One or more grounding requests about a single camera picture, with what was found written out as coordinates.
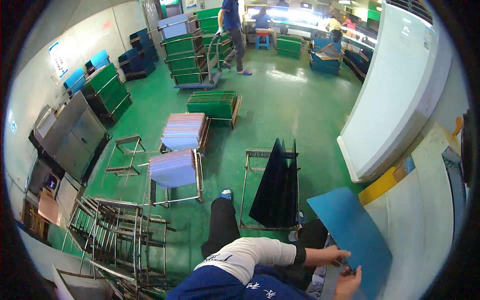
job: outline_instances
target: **man in blue shirt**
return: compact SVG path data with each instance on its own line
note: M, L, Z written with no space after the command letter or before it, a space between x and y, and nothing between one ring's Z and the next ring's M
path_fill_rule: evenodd
M267 14L266 7L263 6L258 14L252 16L252 19L255 20L255 31L271 34L273 46L276 47L276 32L268 25L268 21L273 23L273 18Z
M223 62L224 66L227 69L230 69L230 63L232 62L233 57L236 56L237 73L242 75L251 75L252 72L249 72L243 68L242 59L245 55L245 47L243 46L243 39L240 31L241 21L239 15L238 0L223 0L222 8L218 12L218 31L216 32L217 35L222 35L223 23L225 23L225 29L227 30L228 37L232 41L234 47L232 52L227 57L225 57L225 60Z
M241 238L228 189L213 201L211 209L208 241L201 247L205 260L167 294L167 299L315 300L304 292L315 268L351 255L336 246L321 249L328 232L319 219L305 224L296 245L268 238ZM334 300L350 300L360 285L361 267L354 275L344 271Z

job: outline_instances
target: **white sleeve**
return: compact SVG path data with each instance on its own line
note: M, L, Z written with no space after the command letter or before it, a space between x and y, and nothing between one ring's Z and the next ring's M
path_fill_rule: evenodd
M257 264L267 266L293 264L296 254L295 245L285 244L279 240L240 238L205 258L194 270L214 265L247 285Z

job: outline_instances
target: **worker in pink shirt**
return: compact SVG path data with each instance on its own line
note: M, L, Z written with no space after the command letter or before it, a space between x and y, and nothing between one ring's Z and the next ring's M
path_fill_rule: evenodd
M345 22L342 23L342 26L346 25L348 29L355 30L355 23L356 23L355 18L351 14L348 14L348 18L345 20ZM350 30L347 30L346 35L353 38L357 38L357 35L351 32Z

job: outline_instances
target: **blue sticker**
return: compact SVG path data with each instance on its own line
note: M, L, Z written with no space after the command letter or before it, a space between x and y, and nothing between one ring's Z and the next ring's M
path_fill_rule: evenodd
M12 129L13 134L17 132L17 124L15 124L15 121L12 121L10 128Z

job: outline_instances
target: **black wristband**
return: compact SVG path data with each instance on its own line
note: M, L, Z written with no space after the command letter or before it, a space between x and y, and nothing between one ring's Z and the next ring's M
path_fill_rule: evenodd
M300 247L300 246L295 246L295 247L297 247L297 254L295 255L295 260L293 261L293 264L302 264L305 262L305 259L307 259L307 252L303 247Z

